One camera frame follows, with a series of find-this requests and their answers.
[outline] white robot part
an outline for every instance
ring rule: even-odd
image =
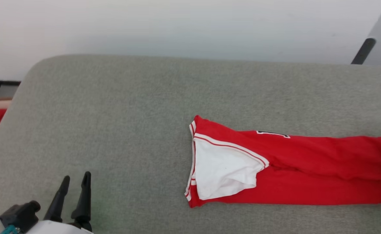
[[[38,222],[27,234],[93,234],[86,229],[79,229],[75,226],[44,220]]]

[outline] gray fabric surface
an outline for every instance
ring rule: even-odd
[[[92,227],[113,233],[381,233],[380,205],[210,203],[184,197],[193,116],[236,130],[381,136],[381,68],[76,55],[34,66],[0,125],[0,214],[64,175],[64,222],[92,173]]]

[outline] white lining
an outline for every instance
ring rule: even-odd
[[[250,155],[245,150],[229,146],[229,142],[228,145],[215,145],[196,135],[194,141],[197,148],[196,180],[192,182],[197,182],[200,200],[231,196],[256,187],[257,173],[265,169],[258,154]]]
[[[209,142],[211,142],[213,144],[216,144],[216,145],[230,146],[231,148],[237,148],[237,149],[241,150],[242,153],[244,153],[245,155],[251,157],[254,160],[257,160],[260,163],[262,163],[265,168],[268,167],[269,164],[270,164],[269,161],[265,157],[255,153],[254,151],[251,151],[251,150],[249,150],[247,148],[244,148],[241,145],[237,145],[237,144],[234,144],[234,143],[231,143],[231,142],[218,141],[216,139],[213,139],[210,136],[199,134],[199,133],[195,133],[195,137],[199,137],[199,138],[205,139],[205,140],[207,140],[207,141],[209,141]]]

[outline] folded shirt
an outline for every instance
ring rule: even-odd
[[[381,203],[381,137],[235,131],[196,116],[185,196],[207,202]]]

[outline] red jersey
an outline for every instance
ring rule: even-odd
[[[185,196],[207,202],[381,203],[381,137],[234,131],[196,116]]]

